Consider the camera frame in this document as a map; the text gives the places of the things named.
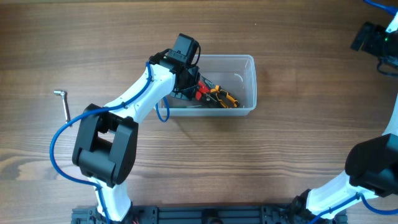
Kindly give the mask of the silver L-shaped socket wrench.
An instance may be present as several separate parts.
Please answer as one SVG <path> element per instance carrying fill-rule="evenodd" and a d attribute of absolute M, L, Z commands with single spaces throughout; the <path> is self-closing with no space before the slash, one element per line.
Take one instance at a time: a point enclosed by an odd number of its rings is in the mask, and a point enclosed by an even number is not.
<path fill-rule="evenodd" d="M 67 91 L 66 90 L 54 90 L 53 93 L 62 98 L 63 111 L 65 114 L 65 122 L 69 123 L 71 121 L 70 110 L 67 102 Z"/>

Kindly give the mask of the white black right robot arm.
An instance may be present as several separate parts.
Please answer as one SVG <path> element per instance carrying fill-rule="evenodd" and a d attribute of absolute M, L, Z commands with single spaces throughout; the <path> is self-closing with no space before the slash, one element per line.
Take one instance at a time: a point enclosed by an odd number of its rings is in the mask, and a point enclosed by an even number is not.
<path fill-rule="evenodd" d="M 378 58 L 378 66 L 397 67 L 397 25 L 383 27 L 365 22 L 351 49 Z M 397 109 L 387 128 L 377 138 L 355 145 L 345 162 L 344 171 L 325 185 L 308 189 L 289 205 L 289 223 L 340 223 L 338 214 L 362 202 L 379 215 L 397 215 L 397 210 L 380 210 L 370 199 L 397 194 Z"/>

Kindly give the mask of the green handled screwdriver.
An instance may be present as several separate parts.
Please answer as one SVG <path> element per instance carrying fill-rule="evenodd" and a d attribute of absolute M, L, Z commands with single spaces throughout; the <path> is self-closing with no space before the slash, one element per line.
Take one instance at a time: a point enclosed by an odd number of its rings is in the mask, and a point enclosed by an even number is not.
<path fill-rule="evenodd" d="M 202 105 L 192 105 L 192 106 L 176 106 L 174 109 L 185 109 L 185 108 L 199 108 L 202 107 Z"/>

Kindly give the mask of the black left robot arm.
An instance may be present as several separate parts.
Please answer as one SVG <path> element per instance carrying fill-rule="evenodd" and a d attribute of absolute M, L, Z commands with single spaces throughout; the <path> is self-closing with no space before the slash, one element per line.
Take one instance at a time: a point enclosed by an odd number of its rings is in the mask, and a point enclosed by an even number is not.
<path fill-rule="evenodd" d="M 170 93 L 194 96 L 200 50 L 194 38 L 179 34 L 171 49 L 148 59 L 142 76 L 119 98 L 84 110 L 72 162 L 94 186 L 98 205 L 85 218 L 74 210 L 73 223 L 135 221 L 124 181 L 136 159 L 139 123 Z"/>

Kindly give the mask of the orange black long-nose pliers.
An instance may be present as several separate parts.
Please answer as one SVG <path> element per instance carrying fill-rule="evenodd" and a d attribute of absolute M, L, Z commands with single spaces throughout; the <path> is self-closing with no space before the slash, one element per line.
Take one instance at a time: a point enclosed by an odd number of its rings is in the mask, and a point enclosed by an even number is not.
<path fill-rule="evenodd" d="M 212 97 L 217 101 L 218 108 L 240 107 L 239 100 L 220 85 L 215 85 L 205 77 L 201 77 L 201 81 L 210 89 Z"/>

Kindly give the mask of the red handled wire stripper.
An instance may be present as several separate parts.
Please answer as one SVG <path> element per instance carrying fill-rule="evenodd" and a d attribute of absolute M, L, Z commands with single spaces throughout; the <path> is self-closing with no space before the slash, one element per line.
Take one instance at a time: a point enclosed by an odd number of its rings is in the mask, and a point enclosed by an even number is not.
<path fill-rule="evenodd" d="M 198 82 L 195 99 L 209 108 L 218 106 L 217 101 L 211 95 L 210 89 L 202 81 Z"/>

